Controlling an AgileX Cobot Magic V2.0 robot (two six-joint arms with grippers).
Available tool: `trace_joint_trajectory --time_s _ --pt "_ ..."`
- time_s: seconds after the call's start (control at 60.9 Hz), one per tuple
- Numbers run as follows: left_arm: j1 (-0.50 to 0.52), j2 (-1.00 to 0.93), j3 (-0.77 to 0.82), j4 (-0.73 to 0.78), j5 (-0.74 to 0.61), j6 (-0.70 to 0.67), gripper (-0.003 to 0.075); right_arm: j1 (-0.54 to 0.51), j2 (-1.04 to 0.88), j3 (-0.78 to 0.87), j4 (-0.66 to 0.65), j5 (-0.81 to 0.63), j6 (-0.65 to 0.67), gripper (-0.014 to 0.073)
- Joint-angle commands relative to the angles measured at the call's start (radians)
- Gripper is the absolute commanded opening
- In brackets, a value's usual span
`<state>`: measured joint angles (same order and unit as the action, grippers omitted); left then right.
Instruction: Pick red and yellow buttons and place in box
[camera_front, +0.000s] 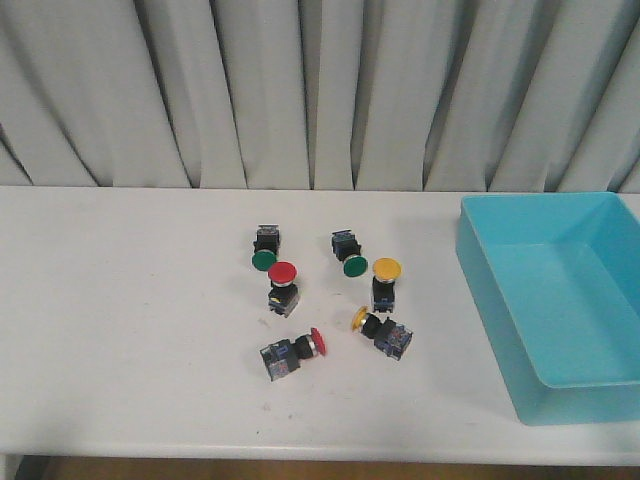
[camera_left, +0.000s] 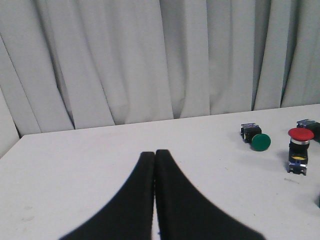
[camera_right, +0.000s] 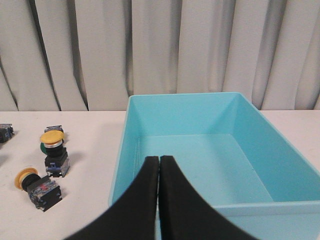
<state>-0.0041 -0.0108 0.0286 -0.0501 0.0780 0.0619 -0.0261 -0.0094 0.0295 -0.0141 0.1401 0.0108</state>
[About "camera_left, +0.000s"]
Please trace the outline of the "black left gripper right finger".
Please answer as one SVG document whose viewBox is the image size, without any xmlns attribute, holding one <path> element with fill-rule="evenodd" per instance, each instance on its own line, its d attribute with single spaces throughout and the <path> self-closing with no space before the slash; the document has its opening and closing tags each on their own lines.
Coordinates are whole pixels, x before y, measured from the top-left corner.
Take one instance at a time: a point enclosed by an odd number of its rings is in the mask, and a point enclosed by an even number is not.
<svg viewBox="0 0 320 240">
<path fill-rule="evenodd" d="M 188 180 L 171 153 L 155 154 L 155 200 L 162 240 L 263 240 L 226 214 Z"/>
</svg>

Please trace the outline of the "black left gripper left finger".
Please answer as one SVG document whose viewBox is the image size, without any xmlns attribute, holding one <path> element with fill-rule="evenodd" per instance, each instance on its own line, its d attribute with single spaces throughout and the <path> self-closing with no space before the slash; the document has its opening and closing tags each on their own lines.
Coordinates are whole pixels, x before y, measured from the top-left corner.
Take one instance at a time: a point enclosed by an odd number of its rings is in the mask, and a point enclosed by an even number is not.
<svg viewBox="0 0 320 240">
<path fill-rule="evenodd" d="M 115 196 L 62 240 L 150 240 L 154 212 L 155 153 L 142 152 Z"/>
</svg>

